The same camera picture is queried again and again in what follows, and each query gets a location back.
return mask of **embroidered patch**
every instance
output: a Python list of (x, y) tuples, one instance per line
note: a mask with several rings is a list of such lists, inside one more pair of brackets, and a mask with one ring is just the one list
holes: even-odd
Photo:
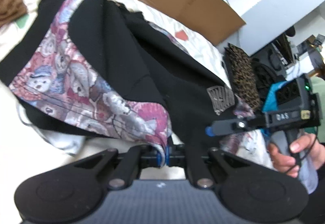
[(222, 86), (207, 88), (214, 112), (220, 115), (226, 109), (235, 105), (235, 95), (231, 89)]

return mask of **floral patterned fabric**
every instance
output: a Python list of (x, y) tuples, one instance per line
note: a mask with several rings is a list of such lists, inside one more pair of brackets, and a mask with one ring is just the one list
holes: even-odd
[(165, 163), (171, 134), (158, 103), (124, 100), (86, 61), (69, 37), (69, 21), (84, 0), (65, 0), (34, 55), (9, 85), (11, 91), (56, 119), (128, 141), (148, 142)]

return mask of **pillow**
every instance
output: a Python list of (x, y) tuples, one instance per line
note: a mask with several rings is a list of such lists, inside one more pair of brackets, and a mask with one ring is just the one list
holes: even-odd
[(261, 100), (256, 88), (255, 74), (251, 60), (244, 50), (233, 44), (225, 48), (225, 63), (229, 72), (233, 91), (254, 111), (261, 108)]

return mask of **sticker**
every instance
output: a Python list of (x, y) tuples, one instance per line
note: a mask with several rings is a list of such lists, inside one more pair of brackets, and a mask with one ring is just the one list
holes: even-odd
[(214, 112), (220, 115), (226, 109), (235, 105), (235, 95), (231, 89), (222, 86), (207, 88), (207, 92), (212, 101)]
[(181, 39), (183, 41), (188, 41), (189, 37), (187, 36), (186, 32), (184, 30), (181, 30), (179, 32), (175, 33), (175, 37), (177, 39)]
[(25, 14), (16, 20), (16, 24), (19, 29), (22, 29), (25, 27), (28, 18), (29, 18), (29, 14)]
[(302, 110), (300, 112), (301, 119), (303, 120), (309, 120), (310, 119), (310, 111), (309, 110)]

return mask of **brown cloth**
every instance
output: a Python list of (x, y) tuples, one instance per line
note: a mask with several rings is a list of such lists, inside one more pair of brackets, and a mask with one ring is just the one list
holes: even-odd
[(0, 27), (27, 13), (23, 0), (0, 0)]

